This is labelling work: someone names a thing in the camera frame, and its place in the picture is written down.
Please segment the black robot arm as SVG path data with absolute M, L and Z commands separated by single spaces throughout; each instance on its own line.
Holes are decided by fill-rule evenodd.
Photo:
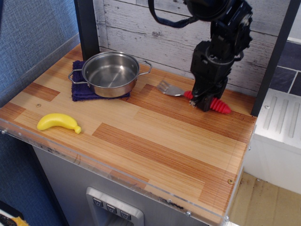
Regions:
M 191 104 L 207 112 L 213 98 L 221 98 L 231 67 L 249 47 L 252 7 L 245 0 L 188 0 L 190 13 L 208 21 L 210 40 L 194 49 L 190 71 L 195 77 Z

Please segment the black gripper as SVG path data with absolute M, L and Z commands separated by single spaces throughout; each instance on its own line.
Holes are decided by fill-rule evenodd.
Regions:
M 222 97 L 234 63 L 232 54 L 227 58 L 218 58 L 211 53 L 210 44 L 210 41 L 202 41 L 195 47 L 190 67 L 195 77 L 190 105 L 203 112 L 210 110 L 211 94 L 216 98 Z

